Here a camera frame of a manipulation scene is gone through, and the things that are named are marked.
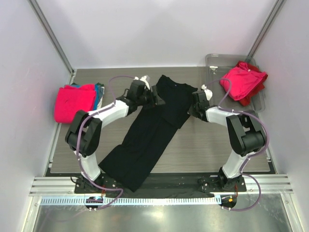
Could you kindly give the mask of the black t shirt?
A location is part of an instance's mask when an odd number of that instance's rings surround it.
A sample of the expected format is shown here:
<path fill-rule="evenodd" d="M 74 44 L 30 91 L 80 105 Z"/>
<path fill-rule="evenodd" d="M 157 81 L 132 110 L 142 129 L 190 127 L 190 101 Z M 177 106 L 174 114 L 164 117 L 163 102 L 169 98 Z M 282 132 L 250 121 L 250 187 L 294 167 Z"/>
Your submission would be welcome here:
<path fill-rule="evenodd" d="M 196 87 L 174 82 L 162 75 L 156 87 L 162 106 L 142 108 L 122 143 L 99 163 L 99 167 L 125 188 L 135 192 L 149 176 L 173 136 L 189 118 Z"/>

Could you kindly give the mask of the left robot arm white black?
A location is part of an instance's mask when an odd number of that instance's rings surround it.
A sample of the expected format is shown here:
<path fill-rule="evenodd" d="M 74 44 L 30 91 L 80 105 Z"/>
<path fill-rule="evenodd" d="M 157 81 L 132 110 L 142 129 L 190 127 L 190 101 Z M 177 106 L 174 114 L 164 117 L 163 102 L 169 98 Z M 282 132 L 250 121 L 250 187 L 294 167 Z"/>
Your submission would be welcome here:
<path fill-rule="evenodd" d="M 148 77 L 134 77 L 123 95 L 114 97 L 113 102 L 94 111 L 78 111 L 65 136 L 65 142 L 74 151 L 82 180 L 93 193 L 106 190 L 101 180 L 102 171 L 98 166 L 96 150 L 101 130 L 112 122 L 135 112 L 139 106 L 156 107 L 165 101 L 156 86 L 150 86 Z"/>

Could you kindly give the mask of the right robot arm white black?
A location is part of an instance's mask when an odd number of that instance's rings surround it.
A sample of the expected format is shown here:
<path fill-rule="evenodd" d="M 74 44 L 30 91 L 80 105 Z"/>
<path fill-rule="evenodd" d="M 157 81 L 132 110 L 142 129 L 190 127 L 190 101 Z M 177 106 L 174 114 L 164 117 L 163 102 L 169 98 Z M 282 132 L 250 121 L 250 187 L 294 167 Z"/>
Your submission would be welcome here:
<path fill-rule="evenodd" d="M 193 92 L 192 96 L 189 115 L 227 128 L 232 151 L 227 162 L 219 169 L 215 184 L 219 190 L 232 191 L 239 183 L 249 159 L 266 146 L 267 135 L 253 113 L 211 106 L 209 99 L 212 92 L 209 89 Z"/>

